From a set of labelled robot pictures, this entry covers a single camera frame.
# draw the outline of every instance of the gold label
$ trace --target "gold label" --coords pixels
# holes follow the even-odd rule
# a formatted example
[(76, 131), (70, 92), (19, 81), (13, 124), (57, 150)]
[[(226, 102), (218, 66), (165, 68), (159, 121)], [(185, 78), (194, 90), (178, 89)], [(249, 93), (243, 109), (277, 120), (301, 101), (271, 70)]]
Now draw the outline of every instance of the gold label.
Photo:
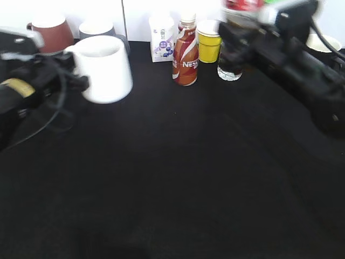
[(29, 97), (35, 92), (35, 89), (31, 85), (18, 78), (7, 79), (1, 84), (6, 84), (8, 87), (19, 93), (23, 98)]

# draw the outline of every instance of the brown mug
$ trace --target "brown mug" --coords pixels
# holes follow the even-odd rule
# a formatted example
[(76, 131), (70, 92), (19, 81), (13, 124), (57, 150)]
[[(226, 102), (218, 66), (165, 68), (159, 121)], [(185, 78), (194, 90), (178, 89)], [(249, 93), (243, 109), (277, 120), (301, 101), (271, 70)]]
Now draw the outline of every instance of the brown mug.
[(26, 28), (42, 35), (44, 46), (39, 49), (41, 53), (57, 54), (74, 43), (71, 29), (62, 15), (37, 17)]

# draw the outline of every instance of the milk carton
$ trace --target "milk carton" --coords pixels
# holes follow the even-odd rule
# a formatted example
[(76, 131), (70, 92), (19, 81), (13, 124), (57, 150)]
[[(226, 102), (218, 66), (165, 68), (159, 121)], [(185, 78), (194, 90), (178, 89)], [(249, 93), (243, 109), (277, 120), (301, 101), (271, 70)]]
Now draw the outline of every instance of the milk carton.
[(174, 20), (169, 15), (156, 14), (149, 18), (152, 62), (174, 58)]

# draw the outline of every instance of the white cup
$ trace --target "white cup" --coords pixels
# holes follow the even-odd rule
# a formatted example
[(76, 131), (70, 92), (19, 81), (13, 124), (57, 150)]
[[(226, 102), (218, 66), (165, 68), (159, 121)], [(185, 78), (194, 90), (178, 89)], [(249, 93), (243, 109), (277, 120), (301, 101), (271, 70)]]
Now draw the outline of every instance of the white cup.
[(83, 39), (65, 49), (72, 52), (80, 76), (88, 76), (90, 86), (83, 96), (98, 104), (119, 101), (132, 87), (132, 73), (122, 40), (112, 36)]

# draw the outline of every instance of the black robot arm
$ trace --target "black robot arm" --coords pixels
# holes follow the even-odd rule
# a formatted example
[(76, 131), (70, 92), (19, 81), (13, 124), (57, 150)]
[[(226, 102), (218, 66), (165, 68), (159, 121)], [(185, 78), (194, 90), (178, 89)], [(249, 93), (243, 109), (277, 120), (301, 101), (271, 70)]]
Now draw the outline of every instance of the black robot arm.
[[(312, 15), (316, 10), (315, 1), (290, 2), (294, 8), (299, 3), (295, 8), (297, 12), (309, 11), (308, 15), (304, 14), (304, 20), (291, 23), (291, 28), (289, 23), (278, 18), (274, 26), (261, 22), (257, 23), (256, 29), (231, 22), (220, 23), (219, 34), (227, 46), (222, 55), (234, 71), (247, 64), (262, 71), (304, 104), (321, 131), (331, 137), (344, 138), (345, 76), (341, 70), (333, 70), (305, 50)], [(283, 16), (281, 12), (277, 15), (294, 17), (293, 10), (289, 10), (285, 8)], [(339, 67), (344, 67), (343, 60), (338, 58), (334, 61)]]

